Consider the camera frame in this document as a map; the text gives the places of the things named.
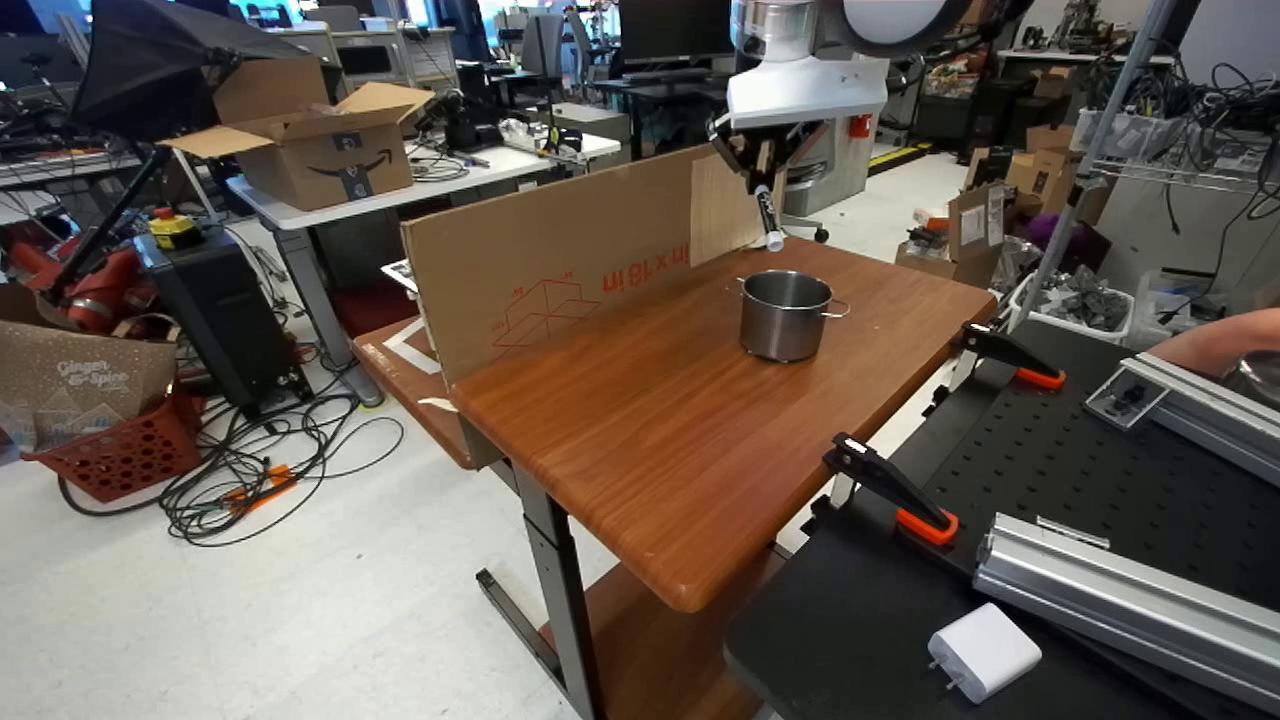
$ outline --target metal pot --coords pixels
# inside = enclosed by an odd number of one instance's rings
[[[741,345],[745,354],[794,365],[814,356],[824,339],[824,321],[832,309],[832,290],[802,273],[755,273],[745,276],[745,323]]]

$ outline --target metal frame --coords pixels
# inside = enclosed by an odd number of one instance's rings
[[[303,302],[303,313],[310,318],[323,369],[342,372],[342,383],[360,398],[360,406],[380,406],[382,387],[366,380],[362,369],[355,365],[350,339],[328,302],[328,290],[323,290],[328,276],[317,252],[318,239],[310,235],[310,228],[284,231],[269,226],[269,231],[276,235],[278,259],[291,276],[295,296]]]
[[[1084,148],[1084,160],[1081,160],[1081,170],[1076,170],[1081,180],[1076,180],[1076,190],[1072,190],[1072,200],[1068,200],[1068,210],[1061,214],[1061,221],[1056,221],[1056,228],[1052,228],[1052,235],[1048,235],[1048,248],[1042,248],[1042,259],[1041,259],[1034,276],[1026,281],[1025,309],[1016,309],[1016,323],[1025,323],[1030,309],[1041,309],[1041,302],[1042,302],[1042,292],[1048,292],[1048,281],[1056,276],[1056,269],[1061,269],[1062,256],[1068,256],[1068,244],[1072,244],[1072,235],[1076,235],[1076,228],[1081,228],[1076,204],[1081,204],[1081,197],[1084,197],[1087,190],[1098,185],[1098,156],[1105,156],[1105,143],[1106,143],[1106,129],[1117,124],[1130,80],[1134,80],[1134,76],[1147,69],[1147,62],[1155,58],[1155,43],[1159,43],[1159,34],[1165,34],[1173,9],[1175,9],[1175,0],[1153,0],[1142,27],[1134,34],[1134,42],[1130,42],[1130,49],[1127,49],[1127,58],[1124,58],[1124,69],[1118,69],[1118,76],[1117,76],[1117,85],[1113,85],[1113,98],[1106,98],[1105,113],[1098,113],[1095,124],[1092,124],[1095,134],[1092,134],[1092,140],[1087,140],[1087,148]]]
[[[1211,455],[1280,488],[1280,412],[1159,356],[1130,356],[1084,399],[1098,421],[1130,434],[1155,421]]]
[[[475,571],[475,585],[524,641],[524,650],[542,663],[542,671],[565,687],[568,705],[584,720],[594,720],[602,718],[602,693],[568,511],[524,470],[495,466],[495,472],[515,488],[524,503],[527,550],[534,579],[542,589],[552,641],[534,631],[534,625],[515,610],[515,601],[501,589],[491,571]]]
[[[1106,650],[1280,713],[1280,612],[998,518],[976,589]]]

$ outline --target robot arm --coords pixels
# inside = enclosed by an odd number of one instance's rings
[[[973,0],[730,0],[730,42],[755,69],[726,80],[711,143],[760,200],[802,140],[889,103],[889,62],[995,42],[1030,0],[998,0],[986,23],[948,36]]]
[[[736,43],[760,69],[726,80],[726,124],[775,129],[883,107],[889,58],[919,58],[966,0],[736,0]]]

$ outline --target table leg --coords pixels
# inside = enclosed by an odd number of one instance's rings
[[[627,115],[632,115],[632,160],[642,160],[642,103],[627,98]]]
[[[278,231],[271,228],[278,259],[295,283],[295,296],[303,302],[317,339],[318,339],[318,360],[328,372],[342,372],[342,383],[360,398],[360,406],[380,406],[382,393],[362,378],[355,365],[355,354],[347,345],[342,323],[336,321],[323,290],[323,269],[310,244],[310,231]]]
[[[568,534],[565,510],[520,470],[511,470],[511,485],[524,503],[527,550],[534,559],[534,579],[542,589],[552,644],[527,625],[527,615],[511,604],[511,596],[479,571],[482,596],[495,612],[515,630],[527,653],[565,684],[568,705],[594,720],[602,718],[602,693],[594,671],[590,625],[586,625],[586,596],[584,577],[575,565],[575,545]]]

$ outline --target red basket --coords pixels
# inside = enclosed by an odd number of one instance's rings
[[[111,503],[198,466],[198,412],[198,398],[169,393],[151,412],[106,434],[77,437],[59,448],[31,451],[31,461],[47,466],[90,500]]]

